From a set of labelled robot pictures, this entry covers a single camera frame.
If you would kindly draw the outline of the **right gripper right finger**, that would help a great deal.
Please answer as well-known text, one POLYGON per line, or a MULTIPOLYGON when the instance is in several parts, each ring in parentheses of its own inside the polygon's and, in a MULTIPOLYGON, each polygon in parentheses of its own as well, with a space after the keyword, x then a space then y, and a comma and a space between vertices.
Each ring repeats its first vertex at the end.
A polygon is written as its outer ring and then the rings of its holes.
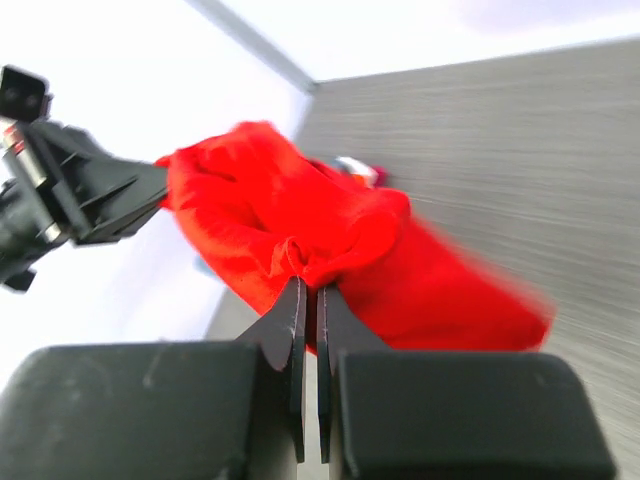
POLYGON ((542 353, 394 350, 327 287, 318 418, 333 479, 613 479, 571 366, 542 353))

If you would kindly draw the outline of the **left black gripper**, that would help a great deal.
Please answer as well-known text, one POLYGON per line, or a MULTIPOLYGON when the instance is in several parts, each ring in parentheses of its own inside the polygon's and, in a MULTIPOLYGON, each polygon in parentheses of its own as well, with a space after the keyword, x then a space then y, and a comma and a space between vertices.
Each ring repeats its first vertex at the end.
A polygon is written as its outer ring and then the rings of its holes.
POLYGON ((13 122, 2 133, 12 177, 1 188, 1 286, 24 293, 32 265, 71 241, 116 243, 135 235, 168 193, 168 171, 95 155, 84 130, 52 121, 13 122))

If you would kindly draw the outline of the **red t shirt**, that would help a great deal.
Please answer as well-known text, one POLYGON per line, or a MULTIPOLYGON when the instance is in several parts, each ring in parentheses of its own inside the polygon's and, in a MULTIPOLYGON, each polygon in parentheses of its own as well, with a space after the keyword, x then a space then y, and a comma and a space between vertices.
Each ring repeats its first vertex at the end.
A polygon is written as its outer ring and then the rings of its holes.
POLYGON ((532 351, 551 329, 548 306, 415 217, 403 192, 304 157, 267 122, 159 165, 187 240, 258 313, 298 277, 313 289, 336 284, 397 349, 532 351))

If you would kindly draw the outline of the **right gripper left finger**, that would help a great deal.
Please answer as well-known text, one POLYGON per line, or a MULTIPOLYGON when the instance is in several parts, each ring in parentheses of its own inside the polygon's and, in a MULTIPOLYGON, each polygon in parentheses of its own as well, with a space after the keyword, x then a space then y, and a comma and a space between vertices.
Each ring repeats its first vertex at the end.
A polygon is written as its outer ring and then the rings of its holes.
POLYGON ((1 395, 2 478, 295 478, 306 304, 291 279, 234 340, 33 352, 1 395))

